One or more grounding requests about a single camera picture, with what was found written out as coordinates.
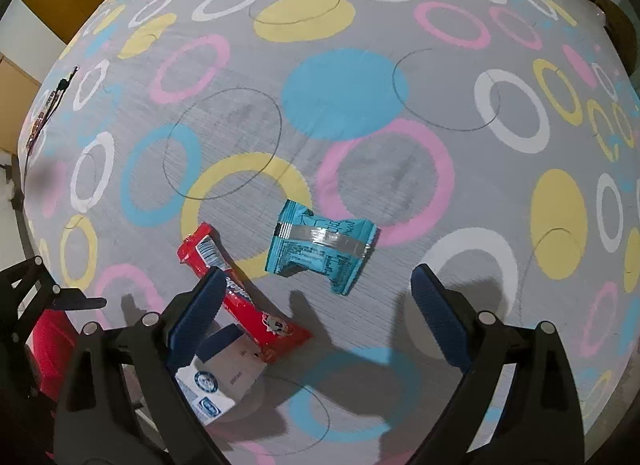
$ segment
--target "yellow circle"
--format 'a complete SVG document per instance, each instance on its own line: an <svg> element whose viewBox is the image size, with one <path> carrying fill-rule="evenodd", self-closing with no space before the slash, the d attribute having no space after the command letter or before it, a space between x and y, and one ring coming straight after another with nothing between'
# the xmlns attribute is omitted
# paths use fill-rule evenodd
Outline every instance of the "yellow circle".
<svg viewBox="0 0 640 465"><path fill-rule="evenodd" d="M596 383L593 384L591 391L589 391L589 394L584 399L584 401L580 402L580 408L582 410L582 419L589 418L593 410L598 406L598 404L600 403L600 400L602 400L602 397L604 396L605 388L607 387L607 384L609 384L609 381L611 380L612 377L613 377L613 371L611 371L610 369L607 369L607 371L601 374L600 378L596 380ZM594 401L591 404L591 407L587 411L585 411L584 406L587 404L587 400L591 398L591 395L593 395L593 392L598 388L599 385L602 385L600 396L596 401Z"/></svg>
<svg viewBox="0 0 640 465"><path fill-rule="evenodd" d="M254 30L271 42L313 41L343 31L355 15L347 0L279 0L258 14Z"/></svg>
<svg viewBox="0 0 640 465"><path fill-rule="evenodd" d="M587 209L578 185L561 169L549 169L533 190L531 243L550 279L569 277L587 245Z"/></svg>
<svg viewBox="0 0 640 465"><path fill-rule="evenodd" d="M562 17L562 19L564 19L567 23L569 23L571 26L577 26L578 22L576 20L574 20L569 13L564 10L564 8L562 8L560 5L558 5L555 1L553 0L545 0L545 3L547 5L549 5L549 8L552 8L553 10L556 11L556 13Z"/></svg>
<svg viewBox="0 0 640 465"><path fill-rule="evenodd" d="M620 135L622 136L622 138L624 138L626 145L628 145L630 148L633 148L636 145L636 142L634 141L634 132L631 129L631 123L629 122L629 119L627 118L625 111L620 107L620 104L618 104L617 102L612 102L611 108L613 109L613 117L616 119L616 124L618 125L618 129L620 130ZM626 128L629 130L628 137L625 135L625 132L622 130L622 125L620 124L620 117L618 116L618 113L622 114L622 116L625 118Z"/></svg>
<svg viewBox="0 0 640 465"><path fill-rule="evenodd" d="M71 41L69 41L69 44L65 46L65 49L62 51L62 53L60 54L60 57L58 57L58 60L62 59L65 57L66 54L69 53L69 51L74 47L74 45L76 44L76 42L78 41L78 38L80 37L80 30L78 30L78 32L76 33L76 35L74 35L71 38Z"/></svg>
<svg viewBox="0 0 640 465"><path fill-rule="evenodd" d="M620 153L618 152L618 145L615 144L613 146L613 151L611 151L607 143L602 139L602 135L598 131L598 125L596 124L596 117L594 115L596 111L600 115L602 115L604 121L607 122L609 131L613 135L613 124L611 124L611 121L609 120L609 117L607 117L607 114L604 112L604 109L602 109L602 106L600 106L600 104L598 104L593 99L587 100L587 115L589 116L589 121L591 122L591 129L593 129L593 133L595 133L596 140L598 141L598 144L600 145L600 148L602 149L604 155L609 159L610 162L615 162L620 156Z"/></svg>
<svg viewBox="0 0 640 465"><path fill-rule="evenodd" d="M191 186L187 193L188 198L184 200L182 216L180 217L182 239L193 234L198 228L198 214L202 198L224 178L239 171L260 171L260 174L271 176L280 184L288 199L302 203L309 208L312 207L311 194L305 178L290 162L286 162L277 156L271 158L269 153L233 155L223 158L210 166ZM264 270L264 265L267 262L267 253L268 250L265 250L258 255L254 255L254 257L241 259L236 264L248 279L257 279L267 275L267 271Z"/></svg>
<svg viewBox="0 0 640 465"><path fill-rule="evenodd" d="M115 19L120 15L120 13L124 10L125 6L127 5L120 5L119 7L116 7L111 12L109 12L100 22L100 24L96 26L94 35L107 28L107 26L111 25L111 23L113 23Z"/></svg>
<svg viewBox="0 0 640 465"><path fill-rule="evenodd" d="M47 270L51 271L51 257L49 255L49 246L47 242L41 238L38 242L38 252L44 261L44 266L47 267Z"/></svg>
<svg viewBox="0 0 640 465"><path fill-rule="evenodd" d="M634 291L640 276L640 232L636 227L631 229L626 240L625 250L625 291Z"/></svg>
<svg viewBox="0 0 640 465"><path fill-rule="evenodd" d="M89 243L89 258L86 264L86 271L80 279L73 279L68 270L66 270L65 260L65 246L66 240L71 233L71 230L78 227ZM67 286L71 288L80 288L82 291L86 290L95 275L95 267L98 264L98 237L95 235L95 230L91 225L89 219L81 214L73 216L66 224L65 229L62 231L62 239L60 239L60 267L62 268L62 277L65 279Z"/></svg>
<svg viewBox="0 0 640 465"><path fill-rule="evenodd" d="M159 39L162 33L175 23L175 14L164 14L140 26L123 45L118 54L119 59L128 59L142 54Z"/></svg>
<svg viewBox="0 0 640 465"><path fill-rule="evenodd" d="M571 93L571 98L574 100L574 110L567 111L564 109L556 97L549 89L549 86L546 84L545 80L545 70L552 70L556 72L556 74L560 77L564 85ZM538 84L542 88L543 92L545 92L546 98L549 100L554 109L558 112L558 114L570 124L574 126L579 126L582 124L582 105L580 104L580 99L578 99L578 93L575 91L574 86L571 84L569 79L567 79L566 75L554 64L551 64L546 59L536 59L533 61L533 73L536 76Z"/></svg>

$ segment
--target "blue snack package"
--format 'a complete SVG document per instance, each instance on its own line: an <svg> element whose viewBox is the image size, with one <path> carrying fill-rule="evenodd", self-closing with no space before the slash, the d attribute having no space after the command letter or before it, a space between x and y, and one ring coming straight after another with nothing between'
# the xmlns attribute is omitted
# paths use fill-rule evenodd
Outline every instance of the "blue snack package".
<svg viewBox="0 0 640 465"><path fill-rule="evenodd" d="M348 295L378 228L367 219L330 220L293 200L278 216L264 270L296 267L326 275L331 291Z"/></svg>

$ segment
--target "red candy bar package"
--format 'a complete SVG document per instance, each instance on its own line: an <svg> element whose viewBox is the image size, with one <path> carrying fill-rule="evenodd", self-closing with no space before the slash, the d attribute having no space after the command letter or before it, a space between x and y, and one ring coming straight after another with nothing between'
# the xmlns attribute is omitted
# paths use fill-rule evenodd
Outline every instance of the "red candy bar package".
<svg viewBox="0 0 640 465"><path fill-rule="evenodd" d="M213 241L216 237L212 236L213 232L211 225L201 223L196 232L187 236L180 245L178 258L181 263L189 265L198 277L207 273L210 267L218 267L225 272L226 296L223 306L260 347L262 361L269 364L276 362L312 335L292 322L286 322L255 307L242 286L242 281Z"/></svg>

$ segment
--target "white milk carton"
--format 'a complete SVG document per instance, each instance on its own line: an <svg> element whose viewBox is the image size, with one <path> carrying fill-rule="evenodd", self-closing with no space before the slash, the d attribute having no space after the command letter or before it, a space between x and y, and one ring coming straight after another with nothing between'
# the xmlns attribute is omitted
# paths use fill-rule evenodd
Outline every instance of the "white milk carton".
<svg viewBox="0 0 640 465"><path fill-rule="evenodd" d="M202 425L238 403L264 371L258 347L236 324L206 337L175 380Z"/></svg>

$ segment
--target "table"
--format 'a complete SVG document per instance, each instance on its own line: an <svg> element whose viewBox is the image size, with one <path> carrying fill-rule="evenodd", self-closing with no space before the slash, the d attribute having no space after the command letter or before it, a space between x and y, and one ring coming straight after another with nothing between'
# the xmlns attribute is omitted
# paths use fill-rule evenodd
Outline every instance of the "table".
<svg viewBox="0 0 640 465"><path fill-rule="evenodd" d="M22 142L74 65L25 209L56 279L109 301L76 327L190 289L175 251L206 220L255 302L314 333L209 427L233 463L404 463L460 379L408 294L421 261L555 323L594 422L638 338L640 101L585 0L106 0ZM382 226L348 297L262 270L291 194Z"/></svg>

